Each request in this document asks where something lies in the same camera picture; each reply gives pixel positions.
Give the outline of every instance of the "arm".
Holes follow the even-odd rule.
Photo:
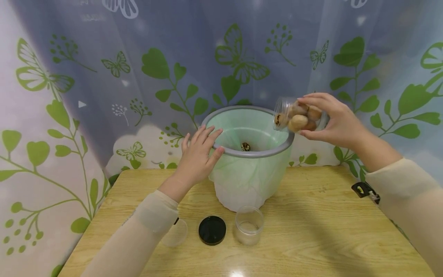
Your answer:
[[[182,142],[183,156],[174,174],[149,194],[133,215],[112,235],[83,272],[82,277],[138,277],[155,247],[178,217],[177,206],[186,193],[206,179],[222,156],[218,148],[208,157],[222,130],[202,126],[188,145]]]
[[[330,94],[299,99],[330,116],[328,126],[301,135],[354,151],[368,173],[366,181],[380,196],[380,209],[408,236],[436,276],[443,276],[443,189],[422,168],[371,134],[352,111]]]

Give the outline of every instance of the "black clip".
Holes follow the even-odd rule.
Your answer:
[[[377,205],[380,203],[380,196],[366,182],[358,182],[351,186],[352,190],[357,193],[358,197],[363,198],[369,196]]]

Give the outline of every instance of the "hand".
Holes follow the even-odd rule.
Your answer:
[[[348,106],[328,93],[307,94],[298,100],[300,103],[319,107],[330,117],[324,130],[300,132],[309,140],[321,140],[355,151],[360,143],[374,137]]]
[[[206,129],[206,126],[201,126],[192,137],[189,145],[189,133],[185,136],[182,142],[182,159],[174,173],[176,180],[192,187],[202,182],[211,173],[215,164],[225,152],[223,147],[219,147],[209,157],[209,152],[215,140],[223,132],[222,129],[219,129],[210,134],[214,128],[212,126]]]

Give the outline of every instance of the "beige sleeve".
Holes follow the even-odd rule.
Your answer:
[[[380,209],[407,235],[436,276],[443,276],[443,189],[421,167],[401,159],[366,175]]]
[[[177,206],[160,191],[149,194],[92,259],[82,277],[138,277],[176,221]]]

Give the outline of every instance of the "green butterfly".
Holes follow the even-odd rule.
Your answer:
[[[237,24],[232,24],[225,33],[226,45],[217,46],[215,59],[221,65],[229,65],[234,68],[234,77],[247,84],[250,78],[261,80],[269,75],[267,67],[253,62],[254,58],[246,56],[243,49],[243,38]]]
[[[23,38],[17,44],[17,56],[27,65],[16,70],[17,80],[24,89],[40,91],[46,88],[52,91],[56,100],[61,101],[59,94],[69,91],[74,85],[74,79],[69,76],[45,72],[37,55]]]
[[[111,74],[116,78],[120,77],[120,70],[125,73],[131,72],[131,67],[126,63],[126,57],[122,51],[118,52],[116,62],[105,59],[101,60],[101,62],[107,69],[111,70]]]
[[[136,141],[129,149],[118,149],[117,154],[126,157],[127,160],[135,160],[136,156],[140,158],[144,158],[146,156],[146,152],[142,149],[143,146],[141,143]]]
[[[324,63],[326,59],[326,51],[328,51],[328,46],[329,46],[329,40],[325,42],[325,44],[322,47],[322,51],[320,53],[318,53],[317,51],[311,51],[309,53],[309,55],[311,56],[313,70],[317,68],[319,61],[320,63]]]

